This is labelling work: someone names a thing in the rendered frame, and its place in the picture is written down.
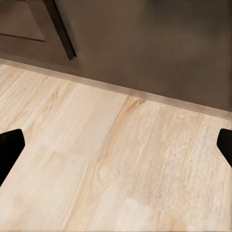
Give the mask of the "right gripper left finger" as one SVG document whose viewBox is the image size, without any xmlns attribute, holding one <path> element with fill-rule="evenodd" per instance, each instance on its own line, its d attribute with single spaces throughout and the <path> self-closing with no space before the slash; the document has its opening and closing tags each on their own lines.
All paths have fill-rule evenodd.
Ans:
<svg viewBox="0 0 232 232">
<path fill-rule="evenodd" d="M 0 134 L 0 186 L 25 148 L 21 129 Z"/>
</svg>

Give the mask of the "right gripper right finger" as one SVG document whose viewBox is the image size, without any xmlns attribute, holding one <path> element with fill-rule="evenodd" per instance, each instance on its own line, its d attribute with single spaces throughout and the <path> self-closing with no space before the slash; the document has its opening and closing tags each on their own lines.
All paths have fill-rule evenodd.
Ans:
<svg viewBox="0 0 232 232">
<path fill-rule="evenodd" d="M 224 128 L 220 130 L 217 147 L 232 167 L 232 130 Z"/>
</svg>

